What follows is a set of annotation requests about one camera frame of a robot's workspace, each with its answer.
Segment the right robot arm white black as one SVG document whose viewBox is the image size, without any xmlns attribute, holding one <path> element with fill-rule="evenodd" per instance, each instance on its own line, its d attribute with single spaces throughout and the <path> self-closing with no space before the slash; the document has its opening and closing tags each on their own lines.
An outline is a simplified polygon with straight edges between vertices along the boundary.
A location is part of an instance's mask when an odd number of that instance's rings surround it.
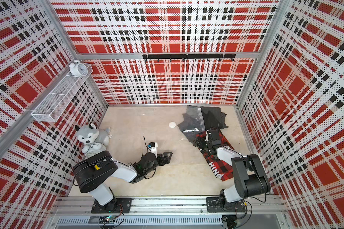
<svg viewBox="0 0 344 229">
<path fill-rule="evenodd" d="M 259 156 L 234 150 L 219 129 L 199 133 L 193 145 L 202 153 L 216 178 L 234 180 L 233 186 L 219 194 L 218 203 L 222 208 L 228 210 L 247 198 L 270 192 L 269 179 Z"/>
</svg>

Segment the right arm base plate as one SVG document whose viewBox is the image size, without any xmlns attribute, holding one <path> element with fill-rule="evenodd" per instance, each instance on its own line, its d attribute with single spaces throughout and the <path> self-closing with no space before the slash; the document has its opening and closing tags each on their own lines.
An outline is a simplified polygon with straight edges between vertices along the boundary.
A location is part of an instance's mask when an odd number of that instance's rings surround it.
<svg viewBox="0 0 344 229">
<path fill-rule="evenodd" d="M 222 197 L 207 197 L 206 207 L 209 213 L 245 213 L 246 205 L 243 199 L 235 202 L 226 202 Z"/>
</svg>

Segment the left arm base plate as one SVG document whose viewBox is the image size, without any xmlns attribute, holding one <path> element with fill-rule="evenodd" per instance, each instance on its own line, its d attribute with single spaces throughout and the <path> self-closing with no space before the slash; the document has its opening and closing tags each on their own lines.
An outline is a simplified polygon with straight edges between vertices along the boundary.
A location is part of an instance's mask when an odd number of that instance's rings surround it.
<svg viewBox="0 0 344 229">
<path fill-rule="evenodd" d="M 131 209 L 132 198 L 114 198 L 112 201 L 102 206 L 97 200 L 94 201 L 91 213 L 102 214 L 102 213 L 129 213 Z"/>
</svg>

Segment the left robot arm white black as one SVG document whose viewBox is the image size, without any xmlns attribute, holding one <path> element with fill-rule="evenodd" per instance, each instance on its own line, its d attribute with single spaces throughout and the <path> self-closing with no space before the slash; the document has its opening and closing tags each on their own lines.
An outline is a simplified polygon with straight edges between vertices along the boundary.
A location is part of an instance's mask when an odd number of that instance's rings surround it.
<svg viewBox="0 0 344 229">
<path fill-rule="evenodd" d="M 162 154 L 146 153 L 139 162 L 126 165 L 115 160 L 108 151 L 76 164 L 73 168 L 74 181 L 81 193 L 90 194 L 101 207 L 114 202 L 114 194 L 105 181 L 109 177 L 122 179 L 128 183 L 138 183 L 147 175 L 156 172 L 157 167 L 170 163 L 173 152 Z"/>
</svg>

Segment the clear vacuum bag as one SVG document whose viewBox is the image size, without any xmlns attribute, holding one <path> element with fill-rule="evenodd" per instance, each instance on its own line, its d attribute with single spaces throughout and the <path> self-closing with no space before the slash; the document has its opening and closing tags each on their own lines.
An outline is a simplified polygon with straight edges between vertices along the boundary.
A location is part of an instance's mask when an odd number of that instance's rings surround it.
<svg viewBox="0 0 344 229">
<path fill-rule="evenodd" d="M 183 121 L 177 125 L 190 143 L 194 143 L 198 134 L 205 131 L 202 109 L 199 106 L 187 106 Z"/>
</svg>

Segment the red black plaid shirt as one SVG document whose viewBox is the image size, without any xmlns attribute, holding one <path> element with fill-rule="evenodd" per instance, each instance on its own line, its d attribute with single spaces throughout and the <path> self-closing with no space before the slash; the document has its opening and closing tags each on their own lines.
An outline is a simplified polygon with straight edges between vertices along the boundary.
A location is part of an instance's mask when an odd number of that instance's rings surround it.
<svg viewBox="0 0 344 229">
<path fill-rule="evenodd" d="M 226 137 L 220 134 L 222 144 L 212 150 L 200 150 L 214 176 L 221 181 L 233 178 L 231 156 L 234 154 L 231 144 Z"/>
</svg>

